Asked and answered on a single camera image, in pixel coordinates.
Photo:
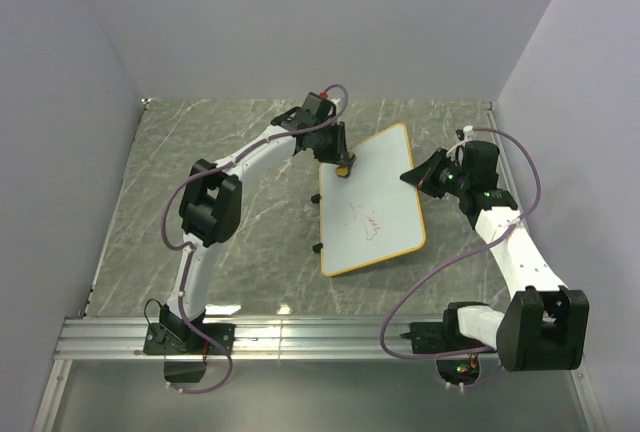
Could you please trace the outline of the yellow bone-shaped eraser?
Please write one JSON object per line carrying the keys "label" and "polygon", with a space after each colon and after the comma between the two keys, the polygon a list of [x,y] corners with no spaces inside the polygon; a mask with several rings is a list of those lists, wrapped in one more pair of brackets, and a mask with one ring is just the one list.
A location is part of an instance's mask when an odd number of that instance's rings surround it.
{"label": "yellow bone-shaped eraser", "polygon": [[335,174],[337,177],[339,178],[349,178],[351,175],[351,171],[352,171],[352,166],[345,166],[344,164],[339,165],[336,170],[335,170]]}

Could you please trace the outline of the yellow-framed whiteboard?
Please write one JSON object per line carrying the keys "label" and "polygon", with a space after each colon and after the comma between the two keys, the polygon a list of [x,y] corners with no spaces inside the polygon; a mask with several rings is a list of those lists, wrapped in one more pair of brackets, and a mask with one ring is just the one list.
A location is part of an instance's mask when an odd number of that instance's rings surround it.
{"label": "yellow-framed whiteboard", "polygon": [[319,167],[320,269],[336,277],[421,249],[419,193],[400,180],[413,169],[408,129],[396,123],[354,147],[350,176]]}

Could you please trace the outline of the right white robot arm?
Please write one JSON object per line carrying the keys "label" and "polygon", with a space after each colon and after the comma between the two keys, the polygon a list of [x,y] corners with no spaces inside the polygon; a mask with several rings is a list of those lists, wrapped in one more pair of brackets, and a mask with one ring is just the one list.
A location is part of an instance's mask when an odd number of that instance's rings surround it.
{"label": "right white robot arm", "polygon": [[436,150],[400,178],[433,197],[452,195],[472,229],[488,245],[507,285],[505,312],[480,302],[453,302],[429,353],[495,350],[515,371],[575,370],[582,361],[589,301],[552,271],[534,244],[511,195],[498,186],[497,145],[471,140],[452,152]]}

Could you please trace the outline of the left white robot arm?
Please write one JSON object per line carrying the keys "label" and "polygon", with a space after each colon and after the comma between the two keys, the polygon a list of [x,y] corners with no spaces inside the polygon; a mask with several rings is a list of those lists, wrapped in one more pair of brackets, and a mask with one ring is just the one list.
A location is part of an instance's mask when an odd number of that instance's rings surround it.
{"label": "left white robot arm", "polygon": [[346,145],[340,117],[348,101],[334,102],[329,92],[309,93],[299,106],[271,120],[253,141],[221,160],[201,159],[188,178],[170,196],[180,202],[183,239],[165,246],[182,254],[180,270],[159,319],[148,334],[180,354],[190,354],[213,339],[205,330],[206,295],[217,256],[238,230],[243,189],[265,172],[304,151],[321,164],[329,164],[341,178],[349,176],[355,155]]}

